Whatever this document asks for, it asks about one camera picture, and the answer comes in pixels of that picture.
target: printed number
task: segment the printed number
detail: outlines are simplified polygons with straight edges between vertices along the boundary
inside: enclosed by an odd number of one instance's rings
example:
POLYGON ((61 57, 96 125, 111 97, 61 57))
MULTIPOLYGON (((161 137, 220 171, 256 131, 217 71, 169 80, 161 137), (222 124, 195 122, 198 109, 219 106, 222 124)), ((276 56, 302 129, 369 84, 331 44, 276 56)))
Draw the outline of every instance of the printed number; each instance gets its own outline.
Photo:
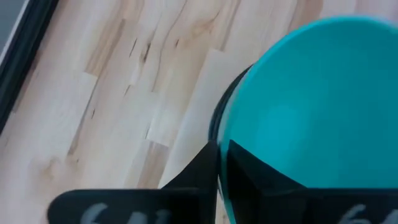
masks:
MULTIPOLYGON (((343 215, 338 224, 371 224, 366 219, 353 219, 359 212, 363 212, 365 209, 366 206, 363 204, 353 206, 343 215)), ((381 224, 398 224, 398 210, 394 209, 381 224)))
MULTIPOLYGON (((95 220, 97 219, 98 215, 100 215, 100 213, 107 208, 108 206, 105 203, 97 203, 88 207, 85 210, 84 214, 81 216, 80 224, 100 224, 96 223, 95 220)), ((172 215, 171 212, 166 209, 157 211, 156 224, 168 224, 171 215, 172 215)), ((127 221, 127 224, 147 224, 147 223, 148 223, 148 216, 142 212, 132 212, 129 221, 127 221)))

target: teal bowl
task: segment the teal bowl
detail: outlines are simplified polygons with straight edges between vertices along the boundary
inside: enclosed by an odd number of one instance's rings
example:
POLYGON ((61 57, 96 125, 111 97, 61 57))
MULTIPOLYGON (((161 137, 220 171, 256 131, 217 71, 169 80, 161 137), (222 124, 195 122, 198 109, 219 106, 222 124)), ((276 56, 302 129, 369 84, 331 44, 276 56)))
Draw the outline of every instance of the teal bowl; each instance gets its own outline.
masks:
POLYGON ((316 21, 285 36, 245 74, 219 129, 306 187, 398 187, 398 30, 367 17, 316 21))

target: teal plastic container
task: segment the teal plastic container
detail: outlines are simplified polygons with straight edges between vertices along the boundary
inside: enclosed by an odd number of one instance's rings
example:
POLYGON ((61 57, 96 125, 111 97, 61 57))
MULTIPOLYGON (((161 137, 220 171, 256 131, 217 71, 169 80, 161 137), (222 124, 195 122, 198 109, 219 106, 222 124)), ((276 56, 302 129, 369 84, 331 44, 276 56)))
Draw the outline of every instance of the teal plastic container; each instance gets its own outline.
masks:
POLYGON ((306 187, 398 187, 398 30, 367 17, 316 21, 245 75, 223 114, 232 139, 306 187))

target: wooden floor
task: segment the wooden floor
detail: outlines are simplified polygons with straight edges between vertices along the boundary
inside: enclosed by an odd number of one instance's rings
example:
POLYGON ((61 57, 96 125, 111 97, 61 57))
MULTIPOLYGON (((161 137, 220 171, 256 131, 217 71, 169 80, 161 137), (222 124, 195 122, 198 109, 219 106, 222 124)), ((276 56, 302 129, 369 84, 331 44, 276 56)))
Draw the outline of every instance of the wooden floor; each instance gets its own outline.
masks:
POLYGON ((395 22, 398 0, 60 0, 0 137, 0 222, 46 223, 66 190, 163 186, 244 68, 339 14, 395 22))

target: teal object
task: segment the teal object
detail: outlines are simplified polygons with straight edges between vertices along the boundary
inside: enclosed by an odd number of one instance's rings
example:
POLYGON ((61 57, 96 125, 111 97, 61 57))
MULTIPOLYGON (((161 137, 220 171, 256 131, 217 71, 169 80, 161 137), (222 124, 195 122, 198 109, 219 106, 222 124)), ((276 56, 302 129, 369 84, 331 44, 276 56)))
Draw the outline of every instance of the teal object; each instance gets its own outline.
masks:
POLYGON ((224 112, 231 223, 230 139, 306 187, 398 187, 397 54, 395 27, 337 17, 285 36, 253 65, 224 112))

